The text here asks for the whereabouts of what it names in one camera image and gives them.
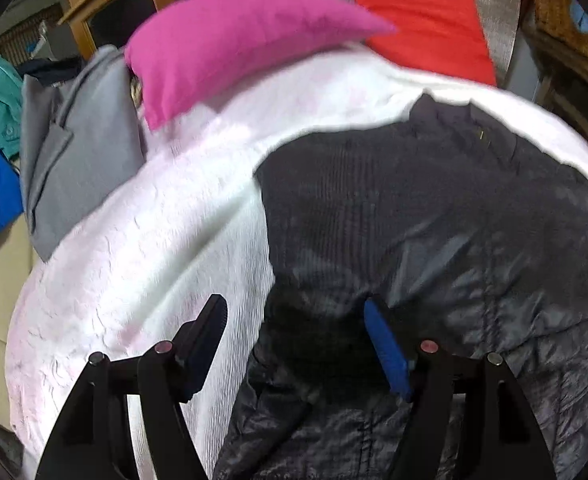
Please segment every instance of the wicker basket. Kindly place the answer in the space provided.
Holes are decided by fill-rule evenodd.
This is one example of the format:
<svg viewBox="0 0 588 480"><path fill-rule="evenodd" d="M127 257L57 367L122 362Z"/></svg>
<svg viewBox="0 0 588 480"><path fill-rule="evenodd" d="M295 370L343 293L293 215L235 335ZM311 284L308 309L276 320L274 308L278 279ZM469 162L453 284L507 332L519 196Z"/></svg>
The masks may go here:
<svg viewBox="0 0 588 480"><path fill-rule="evenodd" d="M588 34L582 34L570 16L572 0L534 0L536 27L588 58Z"/></svg>

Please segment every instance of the white bedsheet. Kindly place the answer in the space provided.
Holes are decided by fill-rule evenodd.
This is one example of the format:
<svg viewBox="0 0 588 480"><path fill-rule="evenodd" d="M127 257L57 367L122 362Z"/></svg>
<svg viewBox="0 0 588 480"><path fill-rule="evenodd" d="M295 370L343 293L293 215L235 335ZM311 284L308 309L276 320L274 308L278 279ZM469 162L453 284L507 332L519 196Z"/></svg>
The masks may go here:
<svg viewBox="0 0 588 480"><path fill-rule="evenodd" d="M23 287L7 342L10 420L39 457L93 351L142 354L194 319L213 292L229 322L203 391L184 407L211 475L273 282L252 173L312 130L397 120L424 91L469 101L588 177L588 145L561 120L486 86L403 70L360 45L245 80L153 134L148 162L62 241ZM153 478L140 405L130 402L142 480Z"/></svg>

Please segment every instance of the red cushion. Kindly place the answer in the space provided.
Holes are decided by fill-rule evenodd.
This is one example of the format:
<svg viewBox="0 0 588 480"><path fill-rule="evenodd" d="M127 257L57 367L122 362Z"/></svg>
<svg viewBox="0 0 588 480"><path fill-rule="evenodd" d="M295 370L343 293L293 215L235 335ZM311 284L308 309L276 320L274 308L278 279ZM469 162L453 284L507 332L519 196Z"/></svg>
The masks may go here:
<svg viewBox="0 0 588 480"><path fill-rule="evenodd" d="M356 0L394 23L397 34L367 41L400 66L496 86L474 0Z"/></svg>

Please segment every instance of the silver screw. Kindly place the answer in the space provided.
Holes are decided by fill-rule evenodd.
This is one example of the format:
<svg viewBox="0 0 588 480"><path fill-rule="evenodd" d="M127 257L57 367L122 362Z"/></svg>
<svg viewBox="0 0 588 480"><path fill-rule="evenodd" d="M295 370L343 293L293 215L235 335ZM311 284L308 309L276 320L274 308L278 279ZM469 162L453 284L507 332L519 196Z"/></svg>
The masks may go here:
<svg viewBox="0 0 588 480"><path fill-rule="evenodd" d="M496 354L496 352L490 352L487 354L487 361L495 366L502 365L502 357L500 354Z"/></svg>
<svg viewBox="0 0 588 480"><path fill-rule="evenodd" d="M103 359L105 359L105 354L103 352L93 352L87 360L90 365L96 366L98 363L101 363Z"/></svg>
<svg viewBox="0 0 588 480"><path fill-rule="evenodd" d="M167 352L171 351L171 348L173 348L171 341L160 341L154 345L154 352L157 354L167 354Z"/></svg>
<svg viewBox="0 0 588 480"><path fill-rule="evenodd" d="M439 351L439 344L431 339L425 339L421 342L421 350L426 354L435 354Z"/></svg>

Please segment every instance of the gray cloth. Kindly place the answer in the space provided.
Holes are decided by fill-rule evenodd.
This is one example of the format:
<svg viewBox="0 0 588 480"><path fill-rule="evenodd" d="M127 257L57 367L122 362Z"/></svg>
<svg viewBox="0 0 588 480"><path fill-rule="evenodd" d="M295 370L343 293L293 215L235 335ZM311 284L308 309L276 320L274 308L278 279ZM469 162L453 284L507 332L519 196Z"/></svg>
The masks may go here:
<svg viewBox="0 0 588 480"><path fill-rule="evenodd" d="M98 50L61 88L25 77L21 195L43 261L143 162L130 72L115 47Z"/></svg>

